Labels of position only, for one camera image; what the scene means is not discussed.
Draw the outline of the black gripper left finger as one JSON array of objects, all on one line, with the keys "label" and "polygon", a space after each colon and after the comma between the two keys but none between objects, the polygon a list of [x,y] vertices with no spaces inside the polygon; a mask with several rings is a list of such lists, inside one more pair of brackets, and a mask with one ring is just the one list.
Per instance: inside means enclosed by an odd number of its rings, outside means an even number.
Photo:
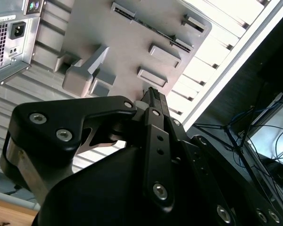
[{"label": "black gripper left finger", "polygon": [[142,190],[161,212],[175,202],[169,134],[149,88],[141,101],[123,96],[18,105],[12,112],[0,166],[43,205],[59,182],[120,150],[144,154]]}]

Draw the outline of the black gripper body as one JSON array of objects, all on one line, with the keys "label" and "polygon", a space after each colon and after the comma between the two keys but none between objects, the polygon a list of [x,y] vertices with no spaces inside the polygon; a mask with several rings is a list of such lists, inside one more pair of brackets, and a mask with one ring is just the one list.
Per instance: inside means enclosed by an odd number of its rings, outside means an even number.
[{"label": "black gripper body", "polygon": [[144,154],[120,150],[64,179],[48,193],[35,226],[200,226],[203,206],[192,179],[172,160],[175,204],[161,212],[142,190]]}]

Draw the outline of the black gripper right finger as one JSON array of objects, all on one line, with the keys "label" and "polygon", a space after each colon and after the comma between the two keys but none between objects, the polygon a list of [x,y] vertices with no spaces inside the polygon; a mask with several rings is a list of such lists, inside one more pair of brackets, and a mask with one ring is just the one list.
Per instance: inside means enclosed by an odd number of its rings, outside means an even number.
[{"label": "black gripper right finger", "polygon": [[174,197],[197,212],[198,225],[283,226],[283,214],[268,197],[259,167],[242,160],[251,177],[247,181],[207,139],[187,136],[182,124],[170,117],[163,94],[156,94],[156,103],[169,134],[170,155],[179,161]]}]

